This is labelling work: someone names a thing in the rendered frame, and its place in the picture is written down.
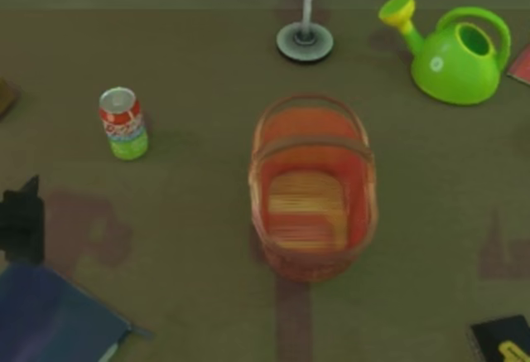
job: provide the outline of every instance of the green watering can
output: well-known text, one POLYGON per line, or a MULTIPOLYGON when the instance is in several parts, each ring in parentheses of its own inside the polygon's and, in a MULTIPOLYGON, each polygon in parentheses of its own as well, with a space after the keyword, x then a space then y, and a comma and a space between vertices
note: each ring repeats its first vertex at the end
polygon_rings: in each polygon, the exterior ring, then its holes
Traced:
POLYGON ((496 14, 478 7, 458 7, 445 14, 425 40, 412 24, 414 0, 389 0, 379 19, 396 27, 414 55, 412 78, 425 93, 449 104, 478 104, 491 97, 510 55, 511 36, 496 14), (499 32, 495 50, 488 35, 462 17, 486 20, 499 32))

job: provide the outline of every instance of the brown table surface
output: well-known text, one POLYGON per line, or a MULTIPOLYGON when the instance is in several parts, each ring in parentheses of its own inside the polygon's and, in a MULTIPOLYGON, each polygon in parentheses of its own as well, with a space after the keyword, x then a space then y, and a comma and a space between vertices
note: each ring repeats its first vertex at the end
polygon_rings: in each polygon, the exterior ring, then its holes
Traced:
MULTIPOLYGON (((528 13, 501 14, 517 52, 528 13)), ((419 12, 418 27, 439 15, 419 12)), ((472 360, 467 324, 530 312, 530 89, 503 78, 486 104, 439 104, 371 11, 332 12, 333 55, 293 65, 274 46, 290 16, 0 13, 0 73, 23 90, 0 124, 2 188, 40 174, 49 264, 156 332, 131 337, 117 362, 472 360), (111 155, 97 115, 116 85, 152 122, 135 162, 111 155), (246 183, 258 115, 306 91, 363 119, 381 210, 362 258, 311 289, 312 348, 295 338, 310 324, 304 287, 249 246, 246 183)))

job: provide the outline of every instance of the watering can handle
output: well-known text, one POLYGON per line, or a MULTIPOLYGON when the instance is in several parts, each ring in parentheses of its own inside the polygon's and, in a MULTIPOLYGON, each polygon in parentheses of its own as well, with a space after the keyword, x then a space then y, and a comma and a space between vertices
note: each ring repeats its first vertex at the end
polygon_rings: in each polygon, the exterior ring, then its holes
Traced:
POLYGON ((506 22, 497 14, 480 7, 458 7, 440 18, 440 21, 436 25, 436 30, 440 31, 460 17, 476 17, 495 26, 501 40, 501 46, 497 52, 497 65, 499 70, 503 70, 506 64, 508 64, 512 45, 512 37, 510 36, 510 30, 506 22))

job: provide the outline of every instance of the wine glass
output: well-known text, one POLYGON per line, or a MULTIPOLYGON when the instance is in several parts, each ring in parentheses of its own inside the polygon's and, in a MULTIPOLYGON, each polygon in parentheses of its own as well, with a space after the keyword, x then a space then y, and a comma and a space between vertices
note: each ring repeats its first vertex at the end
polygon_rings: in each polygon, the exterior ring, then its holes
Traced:
POLYGON ((333 49, 333 36, 322 25, 311 22, 313 0, 304 0, 301 22, 283 27, 277 34, 278 50, 299 62, 315 62, 326 58, 333 49))

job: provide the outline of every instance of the orange basket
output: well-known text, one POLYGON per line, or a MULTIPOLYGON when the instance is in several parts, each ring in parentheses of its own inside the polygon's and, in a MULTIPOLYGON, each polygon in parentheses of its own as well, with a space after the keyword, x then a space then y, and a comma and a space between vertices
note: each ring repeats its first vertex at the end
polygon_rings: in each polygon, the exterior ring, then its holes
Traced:
POLYGON ((337 100, 301 95, 269 107, 254 133, 248 183, 265 257, 285 278, 332 278, 373 237, 373 154, 363 124, 337 100))

